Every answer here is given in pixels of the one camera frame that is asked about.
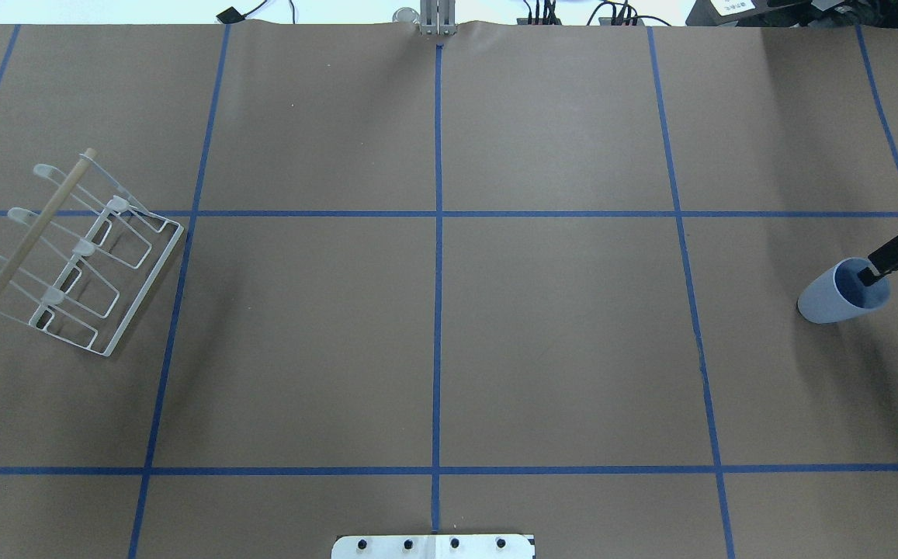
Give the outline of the light blue plastic cup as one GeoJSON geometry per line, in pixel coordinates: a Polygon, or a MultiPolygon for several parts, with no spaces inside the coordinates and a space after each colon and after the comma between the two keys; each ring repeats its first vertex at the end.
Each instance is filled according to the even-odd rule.
{"type": "Polygon", "coordinates": [[[821,273],[796,301],[796,309],[811,323],[837,323],[871,314],[885,307],[891,298],[888,277],[867,284],[860,273],[869,271],[868,259],[842,259],[821,273]]]}

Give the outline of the black laptop on stand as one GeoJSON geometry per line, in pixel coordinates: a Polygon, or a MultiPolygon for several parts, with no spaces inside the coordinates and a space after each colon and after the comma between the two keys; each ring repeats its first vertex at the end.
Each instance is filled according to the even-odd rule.
{"type": "Polygon", "coordinates": [[[898,29],[898,1],[695,1],[685,25],[898,29]]]}

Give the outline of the small black usb device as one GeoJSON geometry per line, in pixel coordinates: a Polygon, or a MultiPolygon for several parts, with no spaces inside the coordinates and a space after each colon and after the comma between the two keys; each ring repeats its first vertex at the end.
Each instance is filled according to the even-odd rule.
{"type": "Polygon", "coordinates": [[[216,19],[223,25],[232,25],[246,20],[246,15],[236,10],[235,7],[229,7],[216,15],[216,19]]]}

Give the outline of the aluminium frame post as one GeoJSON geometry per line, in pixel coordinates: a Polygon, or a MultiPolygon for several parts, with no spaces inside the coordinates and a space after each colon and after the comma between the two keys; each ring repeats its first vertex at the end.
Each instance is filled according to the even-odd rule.
{"type": "Polygon", "coordinates": [[[452,36],[458,32],[455,0],[421,0],[419,31],[425,36],[452,36]]]}

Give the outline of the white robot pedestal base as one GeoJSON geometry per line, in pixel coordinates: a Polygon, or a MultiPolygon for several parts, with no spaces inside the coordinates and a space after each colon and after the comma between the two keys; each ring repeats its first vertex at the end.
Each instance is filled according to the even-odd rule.
{"type": "Polygon", "coordinates": [[[535,558],[534,537],[517,533],[342,536],[331,558],[535,558]]]}

